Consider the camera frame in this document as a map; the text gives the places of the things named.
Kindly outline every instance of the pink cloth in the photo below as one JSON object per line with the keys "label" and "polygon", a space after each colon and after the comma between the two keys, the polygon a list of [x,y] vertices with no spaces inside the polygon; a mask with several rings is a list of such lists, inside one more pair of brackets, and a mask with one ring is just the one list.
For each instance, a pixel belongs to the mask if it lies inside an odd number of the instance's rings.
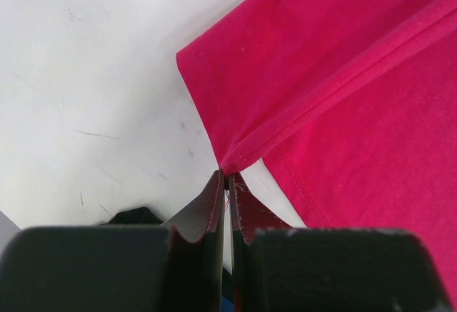
{"label": "pink cloth", "polygon": [[226,173],[417,233],[457,302],[457,0],[247,0],[177,59]]}

